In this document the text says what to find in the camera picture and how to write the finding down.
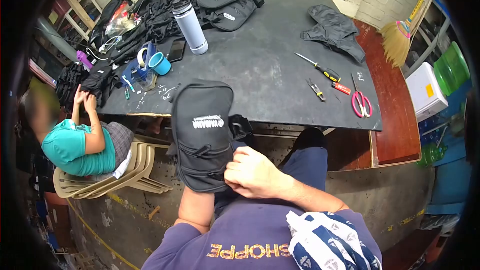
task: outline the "plaid skirt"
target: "plaid skirt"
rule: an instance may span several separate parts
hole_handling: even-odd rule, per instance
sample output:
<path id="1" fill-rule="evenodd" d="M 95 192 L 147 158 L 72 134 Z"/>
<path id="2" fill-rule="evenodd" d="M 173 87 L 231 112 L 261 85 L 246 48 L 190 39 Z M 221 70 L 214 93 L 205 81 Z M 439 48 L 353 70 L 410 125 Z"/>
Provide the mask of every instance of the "plaid skirt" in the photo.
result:
<path id="1" fill-rule="evenodd" d="M 115 148 L 115 169 L 127 158 L 130 145 L 134 140 L 134 133 L 118 122 L 100 123 L 109 133 Z"/>

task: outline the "smartphone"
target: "smartphone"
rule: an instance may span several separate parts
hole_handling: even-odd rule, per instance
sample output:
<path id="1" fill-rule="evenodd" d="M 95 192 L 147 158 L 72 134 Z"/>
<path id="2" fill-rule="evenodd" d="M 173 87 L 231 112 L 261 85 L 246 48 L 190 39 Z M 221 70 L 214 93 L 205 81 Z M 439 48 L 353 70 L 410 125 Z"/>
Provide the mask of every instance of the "smartphone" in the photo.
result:
<path id="1" fill-rule="evenodd" d="M 168 54 L 167 60 L 170 63 L 180 61 L 183 58 L 184 49 L 185 49 L 185 39 L 184 38 L 176 39 L 172 43 L 172 47 L 170 48 L 170 53 Z"/>

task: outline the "teal cloth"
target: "teal cloth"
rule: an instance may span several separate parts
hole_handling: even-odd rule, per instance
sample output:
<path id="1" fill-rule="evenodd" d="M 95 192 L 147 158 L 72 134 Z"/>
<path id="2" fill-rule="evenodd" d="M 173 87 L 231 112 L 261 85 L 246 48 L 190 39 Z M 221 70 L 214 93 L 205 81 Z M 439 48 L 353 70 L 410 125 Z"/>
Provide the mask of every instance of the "teal cloth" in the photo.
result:
<path id="1" fill-rule="evenodd" d="M 92 128 L 75 125 L 65 119 L 53 127 L 42 142 L 42 150 L 51 162 L 68 174 L 78 177 L 110 173 L 115 170 L 115 147 L 110 133 L 104 127 L 105 149 L 99 153 L 85 154 L 85 134 Z"/>

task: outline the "beige plastic chair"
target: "beige plastic chair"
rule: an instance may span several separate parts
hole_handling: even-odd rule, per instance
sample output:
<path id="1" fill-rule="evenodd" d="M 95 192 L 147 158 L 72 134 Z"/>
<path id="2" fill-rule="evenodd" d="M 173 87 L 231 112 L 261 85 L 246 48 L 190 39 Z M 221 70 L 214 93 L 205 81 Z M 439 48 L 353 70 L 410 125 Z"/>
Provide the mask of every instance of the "beige plastic chair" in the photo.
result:
<path id="1" fill-rule="evenodd" d="M 147 153 L 148 153 L 147 144 L 137 143 L 137 145 L 138 146 L 137 146 L 137 158 L 136 158 L 136 160 L 130 159 L 130 162 L 127 166 L 127 170 L 125 170 L 125 173 L 123 173 L 123 175 L 120 178 L 116 179 L 115 177 L 112 176 L 111 178 L 113 178 L 113 179 L 110 180 L 110 177 L 109 177 L 109 178 L 107 178 L 108 180 L 110 180 L 108 183 L 102 184 L 101 186 L 99 186 L 97 188 L 89 189 L 86 192 L 77 193 L 76 195 L 73 195 L 72 197 L 74 199 L 82 199 L 82 198 L 87 198 L 87 197 L 88 198 L 100 197 L 101 195 L 99 195 L 97 197 L 92 197 L 92 195 L 101 194 L 104 190 L 107 190 L 107 192 L 108 192 L 113 187 L 115 187 L 115 186 L 117 186 L 117 185 L 119 185 L 123 182 L 129 181 L 133 176 L 135 176 L 136 173 L 142 173 L 142 171 L 145 169 L 146 158 L 149 158 L 149 156 L 147 156 Z"/>
<path id="2" fill-rule="evenodd" d="M 140 162 L 139 166 L 136 167 L 130 173 L 123 174 L 122 177 L 117 179 L 116 182 L 109 183 L 109 184 L 99 188 L 95 192 L 91 192 L 90 194 L 85 196 L 85 198 L 88 198 L 88 199 L 98 198 L 102 195 L 107 194 L 108 192 L 115 191 L 115 190 L 121 189 L 125 186 L 128 186 L 129 183 L 136 182 L 137 180 L 139 180 L 143 176 L 144 171 L 147 168 L 153 168 L 154 157 L 155 157 L 155 149 L 153 147 L 148 147 L 147 150 L 146 150 L 146 159 L 143 159 L 143 163 Z"/>
<path id="3" fill-rule="evenodd" d="M 93 199 L 124 186 L 157 194 L 167 192 L 173 188 L 148 178 L 155 162 L 155 148 L 167 147 L 162 144 L 132 142 L 132 158 L 127 170 L 118 180 L 109 177 L 101 182 L 94 182 L 86 177 L 67 174 L 57 168 L 54 172 L 54 186 L 57 194 L 62 198 Z"/>
<path id="4" fill-rule="evenodd" d="M 138 142 L 133 142 L 131 144 L 131 159 L 130 159 L 130 163 L 127 166 L 127 170 L 125 172 L 127 172 L 129 168 L 130 170 L 133 170 L 135 167 L 135 161 L 137 159 L 137 147 L 138 147 Z M 60 198 L 69 198 L 77 194 L 82 194 L 85 192 L 96 190 L 97 188 L 104 186 L 106 184 L 109 184 L 111 182 L 114 182 L 116 180 L 117 179 L 115 177 L 111 176 L 102 181 L 97 182 L 92 180 L 91 178 L 75 176 L 75 175 L 65 173 L 58 167 L 55 168 L 55 171 L 53 172 L 53 186 L 55 188 L 55 191 L 57 192 L 57 195 Z M 77 187 L 80 184 L 85 184 L 85 185 L 81 189 L 75 189 L 74 192 L 72 192 L 72 189 L 69 189 L 69 187 Z"/>
<path id="5" fill-rule="evenodd" d="M 136 135 L 133 136 L 133 141 L 145 142 L 145 143 L 148 143 L 149 146 L 153 146 L 155 148 L 168 149 L 169 146 L 170 146 L 170 145 L 166 144 L 167 143 L 166 141 L 163 141 L 163 140 L 151 137 L 151 136 L 146 136 L 146 135 L 136 134 Z M 164 183 L 158 182 L 158 181 L 150 178 L 150 173 L 152 173 L 152 170 L 146 171 L 145 175 L 141 178 L 141 182 L 146 182 L 150 185 L 159 187 L 161 189 L 166 188 L 167 190 L 173 190 L 173 187 L 171 185 L 164 184 Z"/>
<path id="6" fill-rule="evenodd" d="M 167 148 L 170 145 L 170 142 L 168 141 L 160 140 L 151 136 L 138 135 L 138 134 L 133 135 L 133 142 L 148 143 L 150 145 L 154 145 L 154 144 L 165 145 L 167 146 Z"/>

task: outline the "pink scissors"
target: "pink scissors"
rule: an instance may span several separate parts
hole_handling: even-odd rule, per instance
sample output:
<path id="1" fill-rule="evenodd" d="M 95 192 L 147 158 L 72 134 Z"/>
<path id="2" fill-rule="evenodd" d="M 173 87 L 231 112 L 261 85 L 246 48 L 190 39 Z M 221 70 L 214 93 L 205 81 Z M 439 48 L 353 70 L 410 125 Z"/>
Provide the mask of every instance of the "pink scissors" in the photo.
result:
<path id="1" fill-rule="evenodd" d="M 366 116 L 368 118 L 372 115 L 372 105 L 370 104 L 370 100 L 367 97 L 363 96 L 362 92 L 360 92 L 360 89 L 357 85 L 357 81 L 355 80 L 355 77 L 353 76 L 353 73 L 352 73 L 352 79 L 353 79 L 353 84 L 355 85 L 355 93 L 353 93 L 353 96 L 352 96 L 353 111 L 360 118 L 363 118 L 363 116 Z M 360 106 L 360 112 L 357 111 L 357 104 L 355 103 L 355 100 L 357 100 L 358 105 Z M 368 103 L 369 113 L 367 113 L 365 102 Z"/>

